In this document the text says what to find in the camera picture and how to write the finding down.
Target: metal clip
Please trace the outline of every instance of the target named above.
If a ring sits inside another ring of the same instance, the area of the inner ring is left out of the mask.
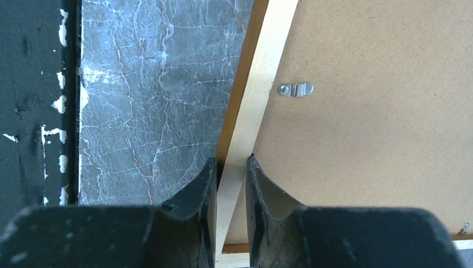
[[[305,82],[303,84],[287,83],[280,85],[278,88],[279,95],[283,97],[303,97],[312,94],[312,92],[313,84],[310,82]]]

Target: brown fiberboard panel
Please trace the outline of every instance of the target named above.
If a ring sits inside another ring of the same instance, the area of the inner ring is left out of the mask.
[[[473,3],[302,1],[254,147],[307,205],[473,221]],[[303,98],[277,86],[313,82]],[[246,243],[244,192],[226,243]]]

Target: cracked marble tile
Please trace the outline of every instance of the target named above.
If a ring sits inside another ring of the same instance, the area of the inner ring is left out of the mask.
[[[160,204],[215,155],[253,0],[84,0],[79,204]]]

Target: metal fastener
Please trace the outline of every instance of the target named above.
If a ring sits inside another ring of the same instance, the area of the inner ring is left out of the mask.
[[[279,95],[283,97],[303,97],[310,95],[313,92],[313,84],[305,82],[303,84],[286,83],[282,84],[278,88]]]

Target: silver metal turn button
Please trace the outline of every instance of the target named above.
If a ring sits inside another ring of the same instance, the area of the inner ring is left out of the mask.
[[[303,97],[312,94],[312,92],[313,84],[310,82],[305,82],[303,84],[287,83],[280,85],[278,88],[279,95],[283,97]]]

